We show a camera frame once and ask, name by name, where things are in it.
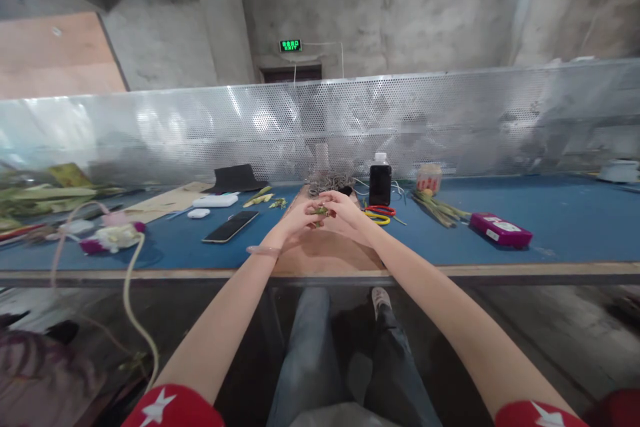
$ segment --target perforated metal panel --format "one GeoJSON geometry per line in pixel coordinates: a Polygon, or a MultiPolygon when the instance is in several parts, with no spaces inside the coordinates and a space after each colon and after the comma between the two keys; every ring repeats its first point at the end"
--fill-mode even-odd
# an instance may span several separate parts
{"type": "Polygon", "coordinates": [[[317,143],[354,175],[376,151],[398,178],[430,161],[450,175],[594,168],[640,154],[638,72],[624,60],[5,101],[0,158],[74,161],[122,183],[213,179],[247,162],[260,179],[305,179],[317,143]]]}

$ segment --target plastic bottle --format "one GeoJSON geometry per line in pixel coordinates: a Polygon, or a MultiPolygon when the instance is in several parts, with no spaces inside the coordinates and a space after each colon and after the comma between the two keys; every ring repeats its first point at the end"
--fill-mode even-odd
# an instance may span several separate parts
{"type": "Polygon", "coordinates": [[[385,152],[376,152],[369,168],[369,205],[391,203],[391,166],[385,152]]]}
{"type": "Polygon", "coordinates": [[[419,191],[431,189],[435,194],[440,190],[442,167],[437,163],[423,163],[418,170],[415,188],[419,191]]]}

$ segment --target black bottle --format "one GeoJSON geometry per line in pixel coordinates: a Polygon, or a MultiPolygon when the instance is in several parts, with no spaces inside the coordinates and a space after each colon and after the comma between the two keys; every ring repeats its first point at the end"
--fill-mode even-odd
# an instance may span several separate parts
{"type": "Polygon", "coordinates": [[[369,168],[369,205],[391,203],[391,166],[385,152],[376,152],[373,165],[369,168]]]}

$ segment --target bracelet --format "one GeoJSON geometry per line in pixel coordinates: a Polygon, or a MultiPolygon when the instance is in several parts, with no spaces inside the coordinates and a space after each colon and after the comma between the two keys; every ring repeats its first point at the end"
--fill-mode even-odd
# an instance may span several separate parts
{"type": "Polygon", "coordinates": [[[273,248],[273,247],[265,247],[265,246],[251,246],[247,247],[247,252],[250,254],[258,254],[258,255],[272,255],[277,257],[280,255],[281,249],[273,248]]]}

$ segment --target green exit sign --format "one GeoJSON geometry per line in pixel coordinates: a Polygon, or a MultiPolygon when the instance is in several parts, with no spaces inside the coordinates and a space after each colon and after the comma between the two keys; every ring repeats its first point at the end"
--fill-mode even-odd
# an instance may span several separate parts
{"type": "Polygon", "coordinates": [[[280,40],[280,51],[300,51],[302,42],[300,40],[280,40]]]}

